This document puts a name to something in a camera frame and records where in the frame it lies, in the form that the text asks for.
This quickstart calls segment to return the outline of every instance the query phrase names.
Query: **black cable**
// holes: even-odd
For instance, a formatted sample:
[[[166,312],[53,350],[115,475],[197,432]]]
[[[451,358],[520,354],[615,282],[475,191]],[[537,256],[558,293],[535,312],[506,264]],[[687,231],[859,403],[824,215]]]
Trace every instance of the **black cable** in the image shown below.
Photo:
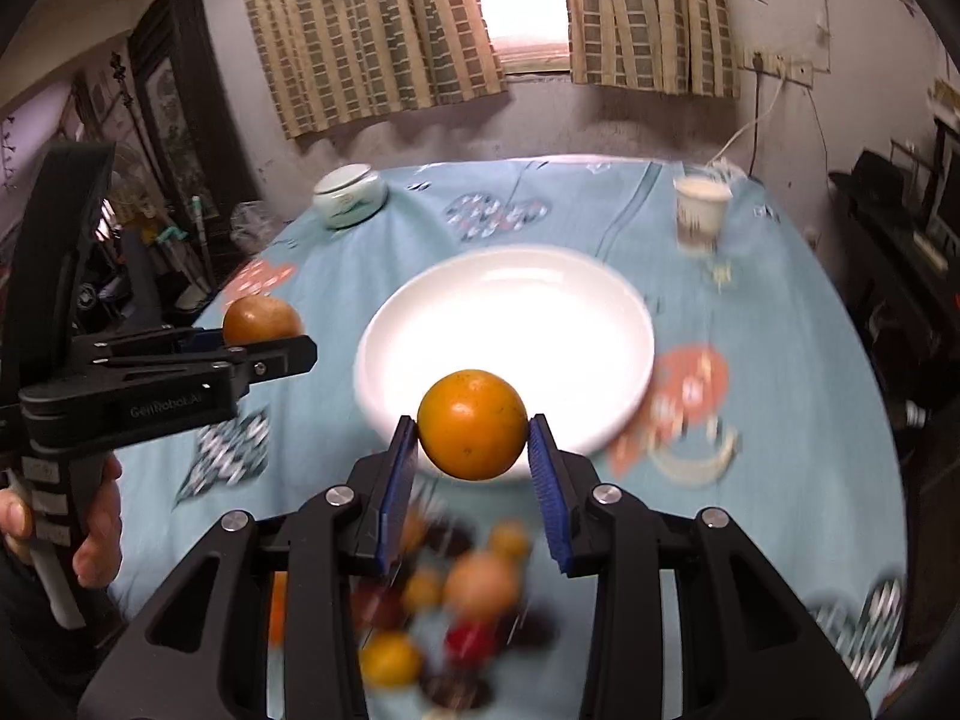
[[[754,101],[754,155],[750,159],[750,172],[748,175],[754,177],[754,167],[757,165],[757,143],[760,141],[760,79],[763,74],[754,66],[754,73],[757,76],[757,98]]]
[[[817,101],[813,98],[813,90],[806,89],[806,95],[810,98],[810,105],[813,106],[813,116],[817,119],[817,129],[820,131],[820,141],[824,145],[824,179],[827,181],[827,194],[830,192],[830,152],[827,149],[827,136],[824,135],[824,127],[820,124],[820,113],[817,111]]]

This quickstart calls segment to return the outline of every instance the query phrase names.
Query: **silver bolt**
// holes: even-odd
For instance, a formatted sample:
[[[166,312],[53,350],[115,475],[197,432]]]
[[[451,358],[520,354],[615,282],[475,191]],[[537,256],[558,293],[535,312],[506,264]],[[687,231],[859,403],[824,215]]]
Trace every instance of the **silver bolt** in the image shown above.
[[[353,500],[353,490],[346,485],[340,485],[327,490],[325,497],[330,506],[345,506]]]
[[[707,528],[726,528],[730,525],[730,515],[723,509],[704,509],[700,517],[707,523]]]
[[[597,485],[593,488],[593,499],[604,506],[616,503],[623,497],[623,493],[617,485]]]
[[[246,528],[250,518],[246,512],[227,512],[220,518],[220,526],[228,533],[236,533]]]

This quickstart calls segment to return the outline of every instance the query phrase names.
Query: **plaid curtain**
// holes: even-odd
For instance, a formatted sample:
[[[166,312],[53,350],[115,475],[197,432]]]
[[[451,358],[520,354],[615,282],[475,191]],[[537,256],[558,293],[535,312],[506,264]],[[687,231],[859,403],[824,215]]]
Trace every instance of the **plaid curtain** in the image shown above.
[[[568,0],[575,83],[739,94],[726,0]]]
[[[245,0],[288,138],[504,91],[479,0]]]

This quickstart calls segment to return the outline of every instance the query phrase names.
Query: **white bowl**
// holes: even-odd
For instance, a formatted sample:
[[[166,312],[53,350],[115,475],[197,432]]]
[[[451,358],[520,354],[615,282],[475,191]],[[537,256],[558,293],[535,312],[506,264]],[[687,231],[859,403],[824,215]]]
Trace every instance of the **white bowl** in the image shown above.
[[[381,209],[387,182],[370,165],[344,165],[328,172],[313,188],[313,204],[327,227],[361,223]]]
[[[560,449],[589,454],[640,405],[653,360],[650,314],[620,274],[562,248],[491,247],[424,271],[383,304],[357,348],[353,387],[390,440],[435,381],[488,370],[528,415],[546,415]],[[438,472],[422,451],[421,466]],[[524,452],[504,476],[529,474]]]

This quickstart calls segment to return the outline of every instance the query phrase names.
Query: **human hand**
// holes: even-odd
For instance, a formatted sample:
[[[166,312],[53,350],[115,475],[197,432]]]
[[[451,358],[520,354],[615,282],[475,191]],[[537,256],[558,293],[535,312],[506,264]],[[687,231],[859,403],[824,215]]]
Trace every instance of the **human hand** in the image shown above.
[[[113,455],[104,463],[104,480],[86,515],[89,535],[73,556],[73,570],[81,587],[106,587],[120,571],[120,488],[116,480],[123,472]],[[34,531],[30,507],[12,491],[0,490],[0,533],[8,550],[30,565],[30,549],[24,538]]]

